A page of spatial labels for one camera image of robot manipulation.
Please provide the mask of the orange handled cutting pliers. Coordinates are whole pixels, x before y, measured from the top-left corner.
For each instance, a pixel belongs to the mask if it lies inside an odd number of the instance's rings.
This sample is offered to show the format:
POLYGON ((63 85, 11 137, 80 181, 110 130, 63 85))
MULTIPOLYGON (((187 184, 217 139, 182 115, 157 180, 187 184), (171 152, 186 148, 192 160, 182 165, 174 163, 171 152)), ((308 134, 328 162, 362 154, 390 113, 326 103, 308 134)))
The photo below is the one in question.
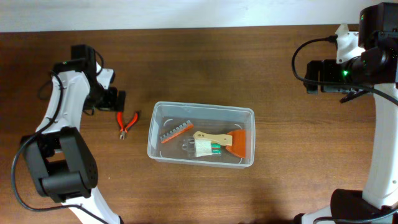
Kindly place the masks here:
POLYGON ((119 138, 124 140, 126 138, 127 133, 129 130, 138 122, 139 120, 139 112, 136 111, 134 116, 129 122, 125 122, 124 120, 124 113, 122 111, 117 112, 116 120, 120 127, 120 135, 119 138))

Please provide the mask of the orange socket bit rail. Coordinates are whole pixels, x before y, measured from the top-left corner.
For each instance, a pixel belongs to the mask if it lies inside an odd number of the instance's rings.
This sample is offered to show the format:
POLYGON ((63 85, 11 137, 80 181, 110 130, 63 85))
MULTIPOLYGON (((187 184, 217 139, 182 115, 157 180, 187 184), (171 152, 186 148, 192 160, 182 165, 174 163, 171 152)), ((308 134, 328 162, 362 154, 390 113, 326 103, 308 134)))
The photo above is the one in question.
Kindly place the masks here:
POLYGON ((190 120, 187 120, 186 122, 182 123, 181 125, 173 128, 169 132, 163 134, 160 136, 160 142, 162 144, 170 141, 171 139, 176 138, 177 136, 187 132, 188 130, 192 129, 194 127, 193 123, 190 120))

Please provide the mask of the clear case of screwdrivers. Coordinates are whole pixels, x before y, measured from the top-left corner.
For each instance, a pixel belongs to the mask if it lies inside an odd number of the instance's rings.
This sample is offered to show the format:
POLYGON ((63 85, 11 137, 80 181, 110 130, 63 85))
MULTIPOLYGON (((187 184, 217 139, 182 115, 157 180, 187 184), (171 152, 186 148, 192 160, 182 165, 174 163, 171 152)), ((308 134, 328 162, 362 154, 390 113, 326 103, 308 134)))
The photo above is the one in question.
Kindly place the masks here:
POLYGON ((209 140, 185 139, 182 149, 188 157, 221 156, 221 145, 209 140))

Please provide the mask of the orange scraper with wooden handle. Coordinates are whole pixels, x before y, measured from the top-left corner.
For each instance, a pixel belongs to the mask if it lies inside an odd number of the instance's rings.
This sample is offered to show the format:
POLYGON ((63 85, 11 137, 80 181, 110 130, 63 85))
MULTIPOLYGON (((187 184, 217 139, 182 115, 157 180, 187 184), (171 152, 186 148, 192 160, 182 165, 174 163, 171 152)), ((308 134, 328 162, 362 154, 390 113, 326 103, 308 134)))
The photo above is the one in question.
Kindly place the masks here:
POLYGON ((209 140, 220 144, 234 156, 243 159, 246 158, 246 131, 243 129, 230 131, 227 134, 208 134, 197 131, 193 135, 193 138, 197 140, 209 140))

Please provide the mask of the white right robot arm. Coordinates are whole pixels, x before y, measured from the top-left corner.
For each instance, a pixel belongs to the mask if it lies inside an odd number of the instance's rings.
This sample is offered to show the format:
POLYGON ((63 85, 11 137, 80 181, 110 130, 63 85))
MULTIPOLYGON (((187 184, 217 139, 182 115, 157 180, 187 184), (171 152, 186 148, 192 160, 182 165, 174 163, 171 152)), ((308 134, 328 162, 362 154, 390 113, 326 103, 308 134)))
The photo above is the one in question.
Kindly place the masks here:
POLYGON ((359 14, 359 29, 341 24, 334 35, 315 42, 336 46, 336 59, 313 60, 304 77, 292 72, 307 93, 342 93, 341 103, 372 95, 375 130, 368 179, 362 190, 336 189, 329 205, 300 213, 298 224, 397 223, 397 3, 380 2, 359 14))

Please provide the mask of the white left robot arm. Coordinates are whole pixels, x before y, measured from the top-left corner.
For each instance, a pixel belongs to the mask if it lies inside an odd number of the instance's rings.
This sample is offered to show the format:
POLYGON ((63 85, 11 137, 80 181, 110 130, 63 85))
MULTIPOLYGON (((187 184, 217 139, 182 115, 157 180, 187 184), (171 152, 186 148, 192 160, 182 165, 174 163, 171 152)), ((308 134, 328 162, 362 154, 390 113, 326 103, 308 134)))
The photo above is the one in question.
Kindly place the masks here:
POLYGON ((112 87, 114 70, 89 45, 73 45, 71 59, 51 70, 52 93, 35 133, 21 139, 23 156, 38 194, 69 208, 82 223, 122 223, 98 188, 98 167, 80 134, 83 113, 124 109, 125 91, 112 87))

